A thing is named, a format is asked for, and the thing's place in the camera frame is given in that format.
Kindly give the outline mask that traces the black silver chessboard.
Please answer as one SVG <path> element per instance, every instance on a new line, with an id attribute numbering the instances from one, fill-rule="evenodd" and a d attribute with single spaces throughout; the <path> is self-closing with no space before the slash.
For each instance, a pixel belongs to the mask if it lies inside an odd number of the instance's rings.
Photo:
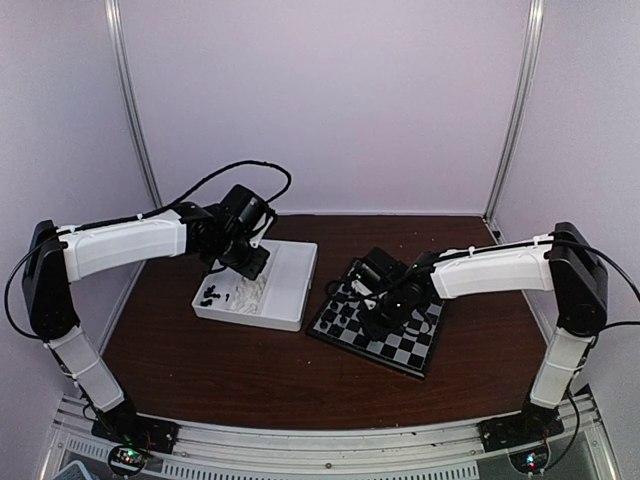
<path id="1" fill-rule="evenodd" d="M 359 261 L 351 261 L 343 275 L 336 282 L 335 294 L 327 298 L 313 320 L 306 329 L 306 334 L 324 341 L 332 346 L 348 351 L 354 355 L 363 357 L 369 361 L 384 365 L 404 374 L 423 379 L 428 371 L 433 352 L 441 331 L 441 317 L 445 312 L 445 302 L 435 300 L 428 305 L 420 306 L 412 313 L 412 320 L 407 324 L 405 332 L 401 335 L 389 334 L 385 340 L 369 340 L 361 328 L 359 312 L 365 310 L 364 302 L 348 301 L 346 298 L 352 293 L 350 278 Z M 342 293 L 340 287 L 346 283 L 350 287 L 348 294 Z M 340 308 L 333 310 L 330 302 L 337 300 Z M 345 304 L 352 308 L 345 324 L 339 323 L 341 309 Z M 330 323 L 330 328 L 323 331 L 320 324 L 325 311 L 334 311 L 337 316 Z M 334 337 L 330 333 L 333 325 L 343 328 L 340 337 Z"/>

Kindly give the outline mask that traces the white compartment tray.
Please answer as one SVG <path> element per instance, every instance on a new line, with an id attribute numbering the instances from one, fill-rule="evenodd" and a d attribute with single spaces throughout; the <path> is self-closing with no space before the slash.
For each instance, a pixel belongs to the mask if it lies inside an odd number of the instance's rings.
<path id="1" fill-rule="evenodd" d="M 255 280 L 226 269 L 202 281 L 191 306 L 199 318 L 298 332 L 316 267 L 318 245 L 264 240 L 270 252 Z"/>

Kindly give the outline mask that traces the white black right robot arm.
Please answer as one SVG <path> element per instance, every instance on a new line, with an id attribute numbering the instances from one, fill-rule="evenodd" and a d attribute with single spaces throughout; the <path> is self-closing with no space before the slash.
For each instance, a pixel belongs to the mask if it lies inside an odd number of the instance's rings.
<path id="1" fill-rule="evenodd" d="M 530 442 L 555 421 L 569 383 L 607 322 L 608 272 L 589 248 L 574 224 L 560 222 L 551 233 L 526 241 L 424 252 L 409 266 L 379 254 L 360 261 L 351 287 L 366 304 L 363 321 L 373 339 L 432 300 L 527 290 L 554 293 L 556 327 L 512 423 L 517 438 Z"/>

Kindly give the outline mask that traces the white chess piece pile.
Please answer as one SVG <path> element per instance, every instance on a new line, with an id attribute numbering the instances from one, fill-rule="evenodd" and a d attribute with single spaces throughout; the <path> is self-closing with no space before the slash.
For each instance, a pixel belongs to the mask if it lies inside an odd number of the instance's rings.
<path id="1" fill-rule="evenodd" d="M 267 280 L 264 277 L 256 280 L 241 278 L 232 290 L 228 310 L 241 314 L 257 314 L 266 285 Z"/>

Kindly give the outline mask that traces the black chess piece pile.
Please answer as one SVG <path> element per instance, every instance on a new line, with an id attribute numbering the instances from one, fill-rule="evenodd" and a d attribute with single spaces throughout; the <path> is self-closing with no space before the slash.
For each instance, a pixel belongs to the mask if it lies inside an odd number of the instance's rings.
<path id="1" fill-rule="evenodd" d="M 228 290 L 219 288 L 216 284 L 211 284 L 204 289 L 202 299 L 199 301 L 199 304 L 204 307 L 214 305 L 221 307 L 229 302 L 230 297 L 231 294 Z"/>

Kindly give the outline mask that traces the right round circuit board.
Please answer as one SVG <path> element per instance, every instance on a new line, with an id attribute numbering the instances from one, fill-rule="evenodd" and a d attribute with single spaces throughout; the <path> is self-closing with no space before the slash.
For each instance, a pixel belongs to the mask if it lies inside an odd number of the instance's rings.
<path id="1" fill-rule="evenodd" d="M 525 475 L 535 475 L 546 468 L 550 460 L 550 452 L 547 447 L 538 446 L 510 453 L 509 460 L 515 471 Z"/>

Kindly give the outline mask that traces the round circuit board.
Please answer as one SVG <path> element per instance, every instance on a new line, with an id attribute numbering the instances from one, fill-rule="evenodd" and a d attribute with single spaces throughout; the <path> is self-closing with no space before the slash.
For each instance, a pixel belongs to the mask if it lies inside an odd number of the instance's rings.
<path id="1" fill-rule="evenodd" d="M 515 471 L 525 475 L 535 475 L 546 468 L 550 460 L 550 452 L 547 447 L 538 446 L 510 453 L 509 460 Z"/>
<path id="2" fill-rule="evenodd" d="M 117 445 L 109 451 L 107 465 L 116 475 L 132 476 L 144 469 L 148 459 L 149 455 L 146 452 L 126 445 Z"/>

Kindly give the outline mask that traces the left round circuit board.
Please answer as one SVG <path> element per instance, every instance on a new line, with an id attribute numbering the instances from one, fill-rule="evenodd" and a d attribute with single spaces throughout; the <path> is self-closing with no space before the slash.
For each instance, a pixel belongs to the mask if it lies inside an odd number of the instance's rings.
<path id="1" fill-rule="evenodd" d="M 146 452 L 126 445 L 117 445 L 109 451 L 107 465 L 116 475 L 132 476 L 144 469 L 148 459 L 149 455 Z"/>

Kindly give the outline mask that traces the blue plastic basket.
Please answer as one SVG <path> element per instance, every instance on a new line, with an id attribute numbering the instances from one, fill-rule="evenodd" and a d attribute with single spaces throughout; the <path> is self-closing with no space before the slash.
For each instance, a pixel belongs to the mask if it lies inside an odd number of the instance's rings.
<path id="1" fill-rule="evenodd" d="M 97 480 L 98 477 L 90 472 L 80 461 L 73 461 L 62 468 L 54 477 L 54 480 Z"/>

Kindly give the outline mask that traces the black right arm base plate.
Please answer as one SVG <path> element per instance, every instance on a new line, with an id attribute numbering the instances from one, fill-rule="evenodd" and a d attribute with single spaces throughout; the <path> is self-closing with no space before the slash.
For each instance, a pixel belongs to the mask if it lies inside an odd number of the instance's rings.
<path id="1" fill-rule="evenodd" d="M 564 432 L 561 420 L 543 421 L 523 413 L 494 417 L 478 424 L 480 440 L 486 453 L 541 442 Z"/>

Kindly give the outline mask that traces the aluminium front rail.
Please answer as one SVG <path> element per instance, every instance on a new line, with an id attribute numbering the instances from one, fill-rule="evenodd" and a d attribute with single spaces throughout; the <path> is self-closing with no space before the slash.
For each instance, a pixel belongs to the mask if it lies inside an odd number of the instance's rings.
<path id="1" fill-rule="evenodd" d="M 543 442 L 489 452 L 479 423 L 489 417 L 426 426 L 356 430 L 278 430 L 172 420 L 179 426 L 170 454 L 152 453 L 132 479 L 622 479 L 598 407 L 590 393 L 559 407 L 564 432 L 550 437 L 544 475 L 520 473 L 517 454 Z M 36 479 L 53 479 L 74 460 L 101 479 L 114 442 L 91 435 L 86 401 L 63 396 Z"/>

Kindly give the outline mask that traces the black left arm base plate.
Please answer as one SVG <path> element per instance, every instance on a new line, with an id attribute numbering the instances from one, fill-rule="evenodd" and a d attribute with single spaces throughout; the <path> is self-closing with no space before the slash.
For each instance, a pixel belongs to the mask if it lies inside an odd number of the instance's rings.
<path id="1" fill-rule="evenodd" d="M 137 417 L 132 433 L 117 434 L 114 428 L 95 420 L 91 434 L 120 445 L 133 446 L 143 451 L 171 454 L 177 441 L 179 425 L 168 420 Z"/>

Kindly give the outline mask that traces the left aluminium frame post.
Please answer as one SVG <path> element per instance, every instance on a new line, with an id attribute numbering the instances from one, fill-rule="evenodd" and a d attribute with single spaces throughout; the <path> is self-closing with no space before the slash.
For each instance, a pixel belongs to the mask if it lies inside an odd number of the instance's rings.
<path id="1" fill-rule="evenodd" d="M 163 205 L 156 176 L 151 164 L 141 117 L 135 97 L 134 84 L 127 55 L 126 39 L 121 15 L 121 2 L 104 1 L 107 27 L 115 58 L 116 70 L 124 104 L 125 116 L 129 128 L 134 153 L 141 170 L 143 184 L 154 207 Z"/>

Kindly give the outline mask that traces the aluminium frame post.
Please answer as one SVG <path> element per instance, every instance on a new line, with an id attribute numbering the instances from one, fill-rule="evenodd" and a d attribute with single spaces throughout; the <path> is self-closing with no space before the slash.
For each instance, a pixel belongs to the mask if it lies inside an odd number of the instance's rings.
<path id="1" fill-rule="evenodd" d="M 156 176 L 151 164 L 141 117 L 135 97 L 134 84 L 127 55 L 126 39 L 121 15 L 121 2 L 104 1 L 107 27 L 115 58 L 116 70 L 124 104 L 125 116 L 129 128 L 134 153 L 141 170 L 143 184 L 154 207 L 163 205 Z"/>
<path id="2" fill-rule="evenodd" d="M 489 225 L 495 223 L 497 210 L 506 181 L 515 156 L 520 132 L 524 122 L 527 99 L 533 84 L 539 58 L 544 24 L 545 2 L 531 0 L 529 2 L 528 20 L 525 29 L 524 43 L 516 82 L 511 113 L 507 124 L 498 167 L 492 184 L 483 219 Z"/>

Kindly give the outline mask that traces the right aluminium frame post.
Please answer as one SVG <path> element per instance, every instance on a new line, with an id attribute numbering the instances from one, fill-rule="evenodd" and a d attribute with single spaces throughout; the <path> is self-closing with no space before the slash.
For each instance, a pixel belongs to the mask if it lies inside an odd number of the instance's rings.
<path id="1" fill-rule="evenodd" d="M 544 24 L 545 2 L 531 0 L 529 2 L 528 20 L 525 29 L 524 43 L 516 82 L 511 113 L 507 124 L 498 167 L 492 184 L 483 219 L 489 225 L 495 223 L 497 210 L 506 181 L 515 156 L 520 132 L 524 122 L 527 99 L 533 84 L 539 58 Z"/>

